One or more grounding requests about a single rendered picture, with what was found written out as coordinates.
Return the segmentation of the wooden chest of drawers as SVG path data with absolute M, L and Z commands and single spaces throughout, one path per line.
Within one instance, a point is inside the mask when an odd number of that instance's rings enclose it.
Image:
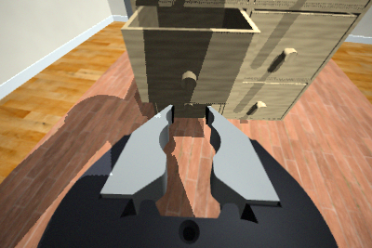
M 258 9 L 283 9 L 283 10 L 307 10 L 307 11 L 327 11 L 327 12 L 347 12 L 356 15 L 356 19 L 347 30 L 346 33 L 341 37 L 339 42 L 327 56 L 325 61 L 313 75 L 311 80 L 285 80 L 285 79 L 257 79 L 257 78 L 245 78 L 244 81 L 258 81 L 258 82 L 287 82 L 287 83 L 305 83 L 305 87 L 301 90 L 299 95 L 281 117 L 281 119 L 258 119 L 258 118 L 227 118 L 234 120 L 265 120 L 265 121 L 283 121 L 286 115 L 298 102 L 300 97 L 308 89 L 317 75 L 321 72 L 324 66 L 330 61 L 334 56 L 346 38 L 350 35 L 352 30 L 358 24 L 358 22 L 365 15 L 367 10 L 372 6 L 372 0 L 369 0 L 365 7 L 331 7 L 331 6 L 310 6 L 310 5 L 288 5 L 288 4 L 262 4 L 254 3 L 254 0 L 247 0 L 247 3 L 234 3 L 234 2 L 197 2 L 197 1 L 140 1 L 140 0 L 130 0 L 133 14 L 137 11 L 139 7 L 228 7 L 228 8 L 242 8 L 245 13 L 250 17 L 252 8 Z

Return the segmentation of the tan wooden drawer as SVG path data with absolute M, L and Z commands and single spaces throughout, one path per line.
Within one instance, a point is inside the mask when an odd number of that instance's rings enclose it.
M 224 105 L 221 115 L 227 118 L 281 119 L 305 85 L 243 81 L 235 105 Z
M 121 28 L 141 102 L 234 105 L 260 36 L 242 8 L 139 7 Z
M 220 105 L 215 104 L 183 104 L 183 103 L 156 103 L 158 113 L 167 106 L 174 106 L 174 116 L 206 117 L 206 107 L 210 106 L 219 112 Z

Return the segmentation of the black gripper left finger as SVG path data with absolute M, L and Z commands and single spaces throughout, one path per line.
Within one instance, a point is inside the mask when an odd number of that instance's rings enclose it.
M 161 199 L 167 186 L 163 149 L 173 123 L 169 105 L 95 161 L 63 197 L 37 248 L 73 248 L 95 229 L 138 215 L 143 200 Z

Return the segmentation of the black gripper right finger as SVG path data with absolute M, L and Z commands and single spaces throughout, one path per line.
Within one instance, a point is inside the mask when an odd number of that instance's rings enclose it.
M 285 168 L 212 107 L 206 107 L 215 150 L 210 192 L 238 206 L 240 219 L 276 232 L 296 248 L 339 248 L 320 211 Z

